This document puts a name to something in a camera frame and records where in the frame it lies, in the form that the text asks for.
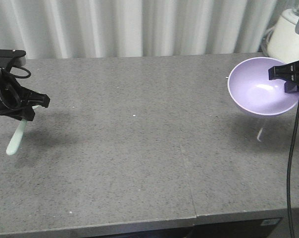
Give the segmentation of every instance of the purple bowl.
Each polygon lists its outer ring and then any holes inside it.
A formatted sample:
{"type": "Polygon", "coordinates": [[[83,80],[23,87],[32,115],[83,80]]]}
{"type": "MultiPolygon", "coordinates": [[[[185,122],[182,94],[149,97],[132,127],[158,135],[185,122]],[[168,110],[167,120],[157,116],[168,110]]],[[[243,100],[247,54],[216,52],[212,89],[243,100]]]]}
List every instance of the purple bowl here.
{"type": "Polygon", "coordinates": [[[238,108],[257,117],[276,116],[289,111],[299,99],[299,92],[285,93],[282,79],[268,80],[268,70],[283,62],[257,57],[247,59],[231,71],[229,93],[238,108]]]}

